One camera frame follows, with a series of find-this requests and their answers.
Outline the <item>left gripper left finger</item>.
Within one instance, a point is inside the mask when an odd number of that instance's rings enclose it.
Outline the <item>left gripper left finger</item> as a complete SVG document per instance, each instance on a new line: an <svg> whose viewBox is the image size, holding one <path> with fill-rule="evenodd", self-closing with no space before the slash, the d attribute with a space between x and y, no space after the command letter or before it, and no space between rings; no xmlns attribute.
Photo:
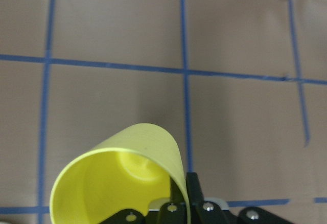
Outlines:
<svg viewBox="0 0 327 224"><path fill-rule="evenodd" d="M159 209L158 223L189 223L189 197L186 183L170 178L170 196Z"/></svg>

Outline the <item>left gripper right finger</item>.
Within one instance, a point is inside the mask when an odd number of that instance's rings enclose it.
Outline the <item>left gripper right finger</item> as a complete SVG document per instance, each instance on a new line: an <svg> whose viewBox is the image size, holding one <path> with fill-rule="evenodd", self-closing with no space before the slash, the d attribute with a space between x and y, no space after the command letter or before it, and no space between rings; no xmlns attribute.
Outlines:
<svg viewBox="0 0 327 224"><path fill-rule="evenodd" d="M227 223L227 202L217 197L205 198L195 172L186 174L186 187L190 202L190 223Z"/></svg>

